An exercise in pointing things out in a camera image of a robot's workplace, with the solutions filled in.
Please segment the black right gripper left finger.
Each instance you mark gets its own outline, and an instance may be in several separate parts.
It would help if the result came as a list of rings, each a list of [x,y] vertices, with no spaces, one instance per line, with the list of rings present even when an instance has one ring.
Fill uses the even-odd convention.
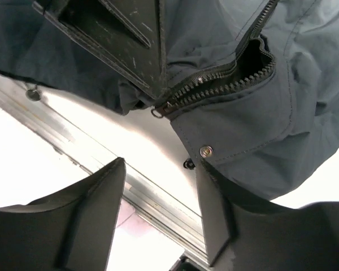
[[[53,194],[0,208],[0,270],[106,270],[125,176],[117,158]]]

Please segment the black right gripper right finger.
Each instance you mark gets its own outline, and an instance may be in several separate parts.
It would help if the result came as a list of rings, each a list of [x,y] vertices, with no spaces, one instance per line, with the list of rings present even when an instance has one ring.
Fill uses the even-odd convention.
[[[196,182],[213,270],[339,270],[339,202],[280,206],[205,160],[197,164]]]

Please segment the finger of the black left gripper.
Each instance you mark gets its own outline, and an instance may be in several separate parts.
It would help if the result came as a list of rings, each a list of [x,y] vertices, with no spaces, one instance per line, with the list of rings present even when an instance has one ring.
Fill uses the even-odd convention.
[[[166,92],[164,1],[34,1],[33,8],[151,98]]]

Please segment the grey black gradient jacket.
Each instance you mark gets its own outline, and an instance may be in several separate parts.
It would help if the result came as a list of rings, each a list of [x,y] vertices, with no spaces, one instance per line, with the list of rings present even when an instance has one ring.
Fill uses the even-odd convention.
[[[265,199],[339,149],[339,1],[164,1],[166,92],[153,99],[33,8],[0,1],[0,75],[126,115],[152,108],[193,161]]]

